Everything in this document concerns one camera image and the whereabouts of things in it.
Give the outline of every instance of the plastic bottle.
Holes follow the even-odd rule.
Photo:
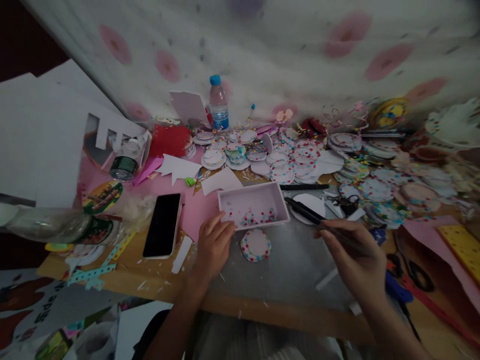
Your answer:
[[[210,76],[210,112],[215,129],[226,130],[229,127],[229,106],[221,84],[220,75]]]
[[[121,221],[66,208],[23,208],[0,203],[0,227],[40,243],[115,245],[123,239]]]
[[[110,175],[117,180],[130,180],[139,167],[137,159],[142,154],[139,141],[131,138],[121,146],[110,168]]]

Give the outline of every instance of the phone screen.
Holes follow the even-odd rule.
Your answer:
[[[180,197],[178,193],[156,198],[143,249],[144,258],[167,258],[173,253],[180,217]]]

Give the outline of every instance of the black scissors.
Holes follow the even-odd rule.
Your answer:
[[[402,256],[406,264],[406,272],[415,286],[426,293],[433,292],[435,290],[435,285],[430,276],[416,262],[409,259],[405,253],[404,241],[399,238],[396,232],[393,233],[393,238],[395,239],[397,251],[395,254],[387,255],[387,258],[394,263],[396,267],[396,271],[393,271],[392,275],[395,278],[402,277],[403,270],[400,262],[400,256]]]

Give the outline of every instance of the red paper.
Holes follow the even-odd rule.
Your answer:
[[[451,266],[465,294],[480,314],[480,288],[437,232],[436,228],[443,225],[459,225],[459,223],[452,216],[438,216],[433,219],[421,217],[415,220],[407,220],[402,226],[417,241],[432,250]]]
[[[157,158],[164,154],[184,157],[189,136],[190,130],[186,126],[166,127],[156,124],[149,155]]]

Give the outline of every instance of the pink flower decoration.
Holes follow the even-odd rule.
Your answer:
[[[130,55],[127,42],[118,32],[105,25],[100,25],[98,31],[115,59],[123,65],[128,65],[132,62],[132,56]]]
[[[146,122],[152,117],[145,106],[138,102],[129,102],[125,107],[133,120]]]
[[[410,100],[410,105],[414,106],[426,98],[438,94],[448,83],[445,77],[436,77],[432,80],[422,82],[411,89],[404,97]]]
[[[277,119],[277,114],[279,112],[285,113],[287,110],[290,110],[292,112],[291,118],[292,118],[292,120],[294,120],[295,117],[297,116],[298,112],[299,112],[299,108],[295,104],[286,103],[286,102],[278,104],[277,106],[275,106],[273,108],[273,110],[271,111],[272,119]]]
[[[400,43],[382,51],[373,59],[365,71],[366,78],[370,81],[382,80],[400,66],[410,56],[413,49],[414,46],[411,44]]]
[[[356,10],[344,17],[330,33],[325,51],[329,58],[336,59],[348,55],[355,45],[363,40],[372,25],[372,17]]]
[[[179,64],[177,59],[167,52],[160,50],[156,54],[156,68],[169,83],[177,83],[181,79]]]

